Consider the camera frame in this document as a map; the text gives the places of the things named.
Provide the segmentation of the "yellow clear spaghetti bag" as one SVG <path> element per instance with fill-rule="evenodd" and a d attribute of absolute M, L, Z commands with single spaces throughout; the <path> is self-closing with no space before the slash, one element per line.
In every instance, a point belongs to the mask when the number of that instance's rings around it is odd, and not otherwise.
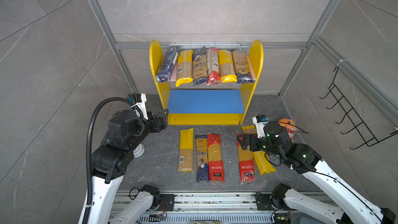
<path fill-rule="evenodd" d="M 257 134 L 253 125 L 242 126 L 242 130 L 245 134 Z M 276 172 L 276 169 L 267 161 L 268 155 L 264 151 L 253 152 L 253 157 L 261 175 Z"/>

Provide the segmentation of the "red yellow spaghetti bag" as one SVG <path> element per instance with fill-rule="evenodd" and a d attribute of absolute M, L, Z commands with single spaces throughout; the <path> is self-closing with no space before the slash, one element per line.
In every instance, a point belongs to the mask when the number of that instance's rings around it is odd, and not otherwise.
<path fill-rule="evenodd" d="M 250 146 L 245 143 L 244 135 L 237 135 L 237 150 L 239 159 L 239 174 L 242 183 L 249 183 L 255 179 L 255 162 Z"/>

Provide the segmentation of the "yellow top spaghetti bag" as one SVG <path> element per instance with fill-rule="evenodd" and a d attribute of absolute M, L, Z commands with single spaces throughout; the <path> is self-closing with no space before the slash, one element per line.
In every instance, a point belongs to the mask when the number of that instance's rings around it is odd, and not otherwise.
<path fill-rule="evenodd" d="M 178 172 L 193 172 L 194 128 L 181 130 Z"/>
<path fill-rule="evenodd" d="M 193 82 L 192 76 L 193 50 L 184 50 L 177 59 L 176 87 Z"/>

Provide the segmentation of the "blue bottom spaghetti bag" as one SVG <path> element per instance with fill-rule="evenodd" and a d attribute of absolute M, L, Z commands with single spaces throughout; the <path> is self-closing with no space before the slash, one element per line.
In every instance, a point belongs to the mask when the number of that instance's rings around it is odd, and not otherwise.
<path fill-rule="evenodd" d="M 247 59 L 247 54 L 243 50 L 232 51 L 234 70 L 237 76 L 238 84 L 254 83 L 250 66 Z"/>

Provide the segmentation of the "blue gold spaghetti bag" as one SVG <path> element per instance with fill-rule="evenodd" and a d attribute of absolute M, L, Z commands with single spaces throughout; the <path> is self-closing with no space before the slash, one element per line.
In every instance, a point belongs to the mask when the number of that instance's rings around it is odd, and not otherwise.
<path fill-rule="evenodd" d="M 195 142 L 197 146 L 197 182 L 210 181 L 207 135 L 196 135 Z"/>

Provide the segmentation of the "dark blue spaghetti box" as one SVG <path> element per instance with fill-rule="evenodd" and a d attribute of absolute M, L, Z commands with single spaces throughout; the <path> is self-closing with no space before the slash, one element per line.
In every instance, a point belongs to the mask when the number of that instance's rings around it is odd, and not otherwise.
<path fill-rule="evenodd" d="M 178 58 L 179 48 L 177 46 L 169 46 L 163 59 L 161 66 L 156 75 L 156 80 L 158 83 L 168 82 L 170 80 L 171 74 L 174 70 L 175 64 Z"/>

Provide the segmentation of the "red spaghetti bag white label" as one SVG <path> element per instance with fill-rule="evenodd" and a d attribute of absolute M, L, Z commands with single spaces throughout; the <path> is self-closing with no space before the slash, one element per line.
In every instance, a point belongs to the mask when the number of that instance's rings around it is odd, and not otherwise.
<path fill-rule="evenodd" d="M 207 85 L 216 85 L 221 83 L 221 77 L 219 72 L 219 58 L 218 49 L 209 48 L 206 50 L 206 60 L 207 60 Z"/>

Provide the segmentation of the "blue label spaghetti bag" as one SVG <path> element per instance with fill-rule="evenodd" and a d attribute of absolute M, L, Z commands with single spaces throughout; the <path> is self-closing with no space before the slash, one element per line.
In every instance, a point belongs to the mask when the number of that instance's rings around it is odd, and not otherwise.
<path fill-rule="evenodd" d="M 192 57 L 193 85 L 198 86 L 208 82 L 206 49 L 202 47 L 193 52 Z"/>

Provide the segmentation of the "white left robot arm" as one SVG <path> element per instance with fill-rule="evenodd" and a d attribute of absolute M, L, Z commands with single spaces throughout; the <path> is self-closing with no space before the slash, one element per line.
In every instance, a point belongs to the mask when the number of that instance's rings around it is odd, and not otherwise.
<path fill-rule="evenodd" d="M 123 102 L 128 110 L 116 112 L 108 122 L 100 146 L 93 151 L 93 130 L 101 109 L 111 102 Z M 91 116 L 86 140 L 87 194 L 79 223 L 133 224 L 145 211 L 166 211 L 157 187 L 144 185 L 131 203 L 116 217 L 110 212 L 127 167 L 135 158 L 136 150 L 150 133 L 159 133 L 168 126 L 169 110 L 156 114 L 146 110 L 146 96 L 132 93 L 127 98 L 110 97 L 101 101 Z"/>

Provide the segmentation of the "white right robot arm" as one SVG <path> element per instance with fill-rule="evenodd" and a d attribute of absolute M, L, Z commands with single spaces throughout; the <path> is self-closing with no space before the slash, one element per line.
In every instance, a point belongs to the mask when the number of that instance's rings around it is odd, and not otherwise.
<path fill-rule="evenodd" d="M 279 159 L 280 165 L 317 185 L 334 203 L 330 205 L 306 196 L 286 184 L 279 184 L 270 196 L 273 208 L 301 211 L 325 224 L 393 224 L 396 215 L 380 208 L 339 177 L 310 146 L 292 142 L 288 130 L 278 122 L 256 122 L 256 134 L 239 134 L 243 150 L 263 151 Z"/>

